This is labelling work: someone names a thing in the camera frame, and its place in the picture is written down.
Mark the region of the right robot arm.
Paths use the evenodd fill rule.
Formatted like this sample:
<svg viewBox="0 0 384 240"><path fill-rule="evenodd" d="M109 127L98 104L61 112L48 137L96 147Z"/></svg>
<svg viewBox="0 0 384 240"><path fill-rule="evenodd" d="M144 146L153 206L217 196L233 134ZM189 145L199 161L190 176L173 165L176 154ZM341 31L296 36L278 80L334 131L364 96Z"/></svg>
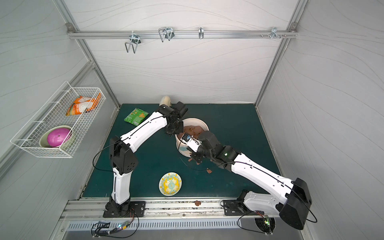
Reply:
<svg viewBox="0 0 384 240"><path fill-rule="evenodd" d="M184 134L181 141L188 146L191 158L197 163L209 159L219 168L248 179L272 196L270 200L262 200L252 191L245 192L239 198L242 210L276 213L289 226L304 229L312 205L312 197L304 180L291 180L271 172L244 153L222 145L210 131L202 132L198 138Z"/></svg>

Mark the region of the white ceramic pot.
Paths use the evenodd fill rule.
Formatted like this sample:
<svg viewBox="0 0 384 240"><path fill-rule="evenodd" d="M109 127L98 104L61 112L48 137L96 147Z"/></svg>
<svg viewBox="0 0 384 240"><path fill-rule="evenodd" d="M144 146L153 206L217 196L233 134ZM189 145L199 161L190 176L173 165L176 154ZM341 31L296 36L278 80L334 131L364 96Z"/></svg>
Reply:
<svg viewBox="0 0 384 240"><path fill-rule="evenodd" d="M202 130L204 130L204 131L209 130L208 125L204 121L197 119L197 118L188 118L188 119L183 120L183 122L184 122L184 127L200 126L202 128ZM175 135L175 139L176 139L176 147L177 147L178 151L183 156L190 158L192 152L187 149L188 146L181 142L179 135Z"/></svg>

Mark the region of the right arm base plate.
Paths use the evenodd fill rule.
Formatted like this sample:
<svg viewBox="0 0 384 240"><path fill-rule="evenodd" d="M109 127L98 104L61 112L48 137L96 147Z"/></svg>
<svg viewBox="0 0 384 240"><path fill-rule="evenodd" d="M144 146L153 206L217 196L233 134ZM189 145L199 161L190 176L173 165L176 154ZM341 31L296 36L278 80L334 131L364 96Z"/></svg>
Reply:
<svg viewBox="0 0 384 240"><path fill-rule="evenodd" d="M244 203L238 200L222 200L221 207L225 216L243 216L250 212Z"/></svg>

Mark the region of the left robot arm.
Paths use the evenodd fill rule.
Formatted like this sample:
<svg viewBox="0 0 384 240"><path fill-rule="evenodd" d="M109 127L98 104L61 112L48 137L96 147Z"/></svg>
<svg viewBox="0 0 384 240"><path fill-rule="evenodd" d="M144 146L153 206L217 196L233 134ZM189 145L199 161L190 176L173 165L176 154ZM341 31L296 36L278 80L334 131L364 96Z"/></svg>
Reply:
<svg viewBox="0 0 384 240"><path fill-rule="evenodd" d="M186 105L178 102L173 106L160 105L148 119L121 137L110 139L110 160L113 166L114 183L107 211L114 211L114 216L123 215L131 208L130 183L134 169L138 166L135 152L152 135L165 129L168 135L177 135L184 129L181 118L188 111Z"/></svg>

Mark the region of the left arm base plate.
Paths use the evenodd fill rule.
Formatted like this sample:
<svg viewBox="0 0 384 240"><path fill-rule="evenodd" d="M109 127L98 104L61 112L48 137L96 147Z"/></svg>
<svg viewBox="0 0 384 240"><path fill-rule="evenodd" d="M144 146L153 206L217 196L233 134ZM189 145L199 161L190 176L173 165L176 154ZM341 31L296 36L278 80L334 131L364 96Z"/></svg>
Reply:
<svg viewBox="0 0 384 240"><path fill-rule="evenodd" d="M103 217L104 218L128 218L137 216L139 218L144 216L146 209L145 201L129 202L124 204L117 204L114 201L106 204Z"/></svg>

